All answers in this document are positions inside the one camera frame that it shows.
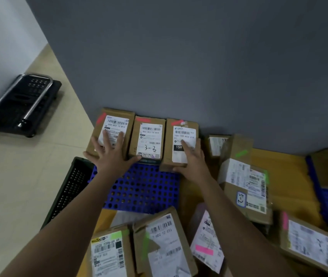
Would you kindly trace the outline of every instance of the metal handle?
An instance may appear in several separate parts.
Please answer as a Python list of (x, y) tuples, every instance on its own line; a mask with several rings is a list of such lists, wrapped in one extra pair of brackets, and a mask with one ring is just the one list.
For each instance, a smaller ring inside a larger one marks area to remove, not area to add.
[(9, 85), (8, 89), (5, 91), (4, 95), (0, 98), (0, 103), (2, 102), (2, 100), (5, 99), (6, 95), (9, 94), (10, 91), (13, 90), (13, 88), (21, 81), (21, 79), (26, 76), (26, 74), (22, 74), (17, 76), (17, 78), (11, 83), (11, 85)]
[[(31, 106), (31, 108), (27, 111), (27, 113), (23, 116), (22, 121), (23, 120), (27, 120), (28, 117), (33, 113), (33, 111), (36, 109), (37, 105), (41, 102), (42, 98), (45, 96), (47, 90), (49, 90), (49, 88), (52, 86), (52, 84), (54, 83), (54, 80), (47, 75), (41, 75), (41, 74), (36, 74), (36, 73), (32, 73), (32, 74), (27, 74), (28, 76), (33, 76), (33, 77), (39, 77), (42, 79), (49, 79), (50, 82), (48, 83), (48, 85), (46, 86), (46, 88), (42, 91), (42, 93), (40, 94), (40, 96), (37, 98), (37, 100), (33, 103), (33, 105)], [(20, 122), (18, 124), (18, 127), (22, 127), (23, 123)]]

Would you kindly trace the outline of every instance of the left hand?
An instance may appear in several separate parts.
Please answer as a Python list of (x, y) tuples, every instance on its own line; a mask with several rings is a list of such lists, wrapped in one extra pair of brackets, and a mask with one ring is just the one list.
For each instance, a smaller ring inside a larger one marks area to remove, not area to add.
[(118, 135), (117, 142), (115, 144), (115, 148), (113, 149), (110, 140), (109, 134), (106, 130), (102, 132), (103, 140), (104, 140), (104, 148), (100, 146), (97, 142), (96, 137), (91, 137), (91, 141), (98, 157), (91, 155), (90, 153), (84, 151), (83, 155), (89, 161), (97, 167), (97, 172), (99, 174), (105, 175), (113, 180), (122, 177), (125, 172), (131, 167), (132, 164), (138, 162), (142, 157), (136, 155), (132, 157), (128, 161), (125, 161), (123, 158), (122, 147), (123, 147), (123, 132), (120, 132)]

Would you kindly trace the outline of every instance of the white label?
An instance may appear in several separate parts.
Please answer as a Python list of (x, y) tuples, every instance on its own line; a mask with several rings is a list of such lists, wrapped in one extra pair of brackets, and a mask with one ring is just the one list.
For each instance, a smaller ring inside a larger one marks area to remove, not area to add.
[(146, 232), (160, 246), (148, 253), (153, 277), (191, 276), (171, 214), (148, 224)]
[(265, 192), (265, 174), (250, 169), (248, 182), (248, 200), (246, 208), (267, 214), (267, 196)]
[(236, 204), (242, 208), (245, 208), (246, 202), (246, 194), (241, 191), (237, 191)]
[(219, 274), (224, 255), (215, 235), (209, 213), (206, 210), (191, 243), (191, 251), (194, 256), (209, 266), (211, 270)]
[(328, 266), (328, 236), (289, 220), (289, 248)]
[(91, 240), (93, 277), (127, 277), (121, 231)]
[(119, 132), (120, 131), (123, 132), (123, 138), (126, 135), (128, 123), (129, 123), (128, 118), (106, 116), (99, 136), (99, 144), (102, 146), (104, 145), (102, 132), (106, 129), (107, 132), (109, 133), (110, 144), (114, 148), (118, 139)]
[(210, 149), (213, 157), (221, 156), (222, 146), (228, 137), (209, 137)]
[(141, 123), (136, 154), (145, 158), (160, 159), (161, 135), (161, 124)]
[(181, 140), (184, 140), (191, 149), (194, 149), (196, 146), (196, 129), (173, 126), (172, 161), (187, 163), (187, 157), (182, 148)]
[(248, 189), (250, 165), (227, 159), (219, 169), (218, 183), (228, 182), (232, 185)]

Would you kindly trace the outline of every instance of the blue-bordered sticker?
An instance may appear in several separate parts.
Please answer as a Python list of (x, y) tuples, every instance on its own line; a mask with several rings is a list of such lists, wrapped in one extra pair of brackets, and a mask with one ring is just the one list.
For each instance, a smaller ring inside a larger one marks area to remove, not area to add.
[(245, 193), (243, 193), (241, 191), (237, 191), (236, 204), (242, 208), (246, 207), (246, 194)]

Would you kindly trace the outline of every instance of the white wall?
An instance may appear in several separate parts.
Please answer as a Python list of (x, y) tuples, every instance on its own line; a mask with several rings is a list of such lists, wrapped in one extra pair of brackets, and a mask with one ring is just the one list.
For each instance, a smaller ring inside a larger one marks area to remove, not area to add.
[(25, 0), (0, 0), (0, 97), (46, 44)]

